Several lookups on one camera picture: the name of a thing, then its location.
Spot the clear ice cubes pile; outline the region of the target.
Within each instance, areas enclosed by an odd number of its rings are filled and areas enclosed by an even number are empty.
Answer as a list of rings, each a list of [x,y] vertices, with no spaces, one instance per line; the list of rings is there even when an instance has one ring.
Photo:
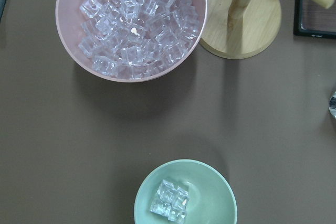
[[[199,35],[192,0],[85,0],[78,47],[94,71],[118,79],[154,76],[181,61]]]

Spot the pink bowl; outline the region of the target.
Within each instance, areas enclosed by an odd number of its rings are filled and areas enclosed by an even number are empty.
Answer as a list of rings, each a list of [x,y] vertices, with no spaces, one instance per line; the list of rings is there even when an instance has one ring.
[[[191,49],[185,54],[185,56],[171,67],[153,76],[135,80],[118,79],[111,76],[105,76],[94,71],[92,69],[91,61],[83,54],[83,52],[78,47],[79,40],[84,36],[83,29],[81,28],[81,23],[85,21],[85,18],[82,12],[79,10],[79,5],[83,1],[84,0],[56,0],[55,20],[59,38],[67,53],[81,68],[85,69],[85,71],[99,78],[114,82],[145,82],[164,76],[177,68],[196,48],[202,36],[202,32],[204,30],[207,19],[207,0],[192,0],[193,5],[195,6],[198,13],[198,20],[201,23],[201,28],[199,35],[196,37],[196,41],[192,45]]]

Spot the ice cubes in green bowl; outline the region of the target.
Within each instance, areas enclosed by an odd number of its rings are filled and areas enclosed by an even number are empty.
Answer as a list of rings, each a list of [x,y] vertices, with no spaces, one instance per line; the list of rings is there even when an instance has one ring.
[[[174,223],[185,223],[190,196],[187,190],[162,180],[150,205],[150,212]]]

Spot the mint green bowl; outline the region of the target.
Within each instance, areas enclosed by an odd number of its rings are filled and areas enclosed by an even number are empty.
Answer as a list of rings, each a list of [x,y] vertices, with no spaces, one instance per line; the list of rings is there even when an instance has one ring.
[[[134,203],[135,223],[174,223],[150,212],[150,205],[162,180],[188,191],[185,223],[236,223],[237,205],[226,179],[211,166],[191,159],[167,162],[142,182]]]

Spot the silver metal scoop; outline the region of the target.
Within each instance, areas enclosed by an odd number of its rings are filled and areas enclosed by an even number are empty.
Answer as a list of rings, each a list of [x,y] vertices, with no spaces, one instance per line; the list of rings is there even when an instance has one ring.
[[[328,104],[329,112],[333,118],[336,118],[336,92],[334,92],[330,99]]]

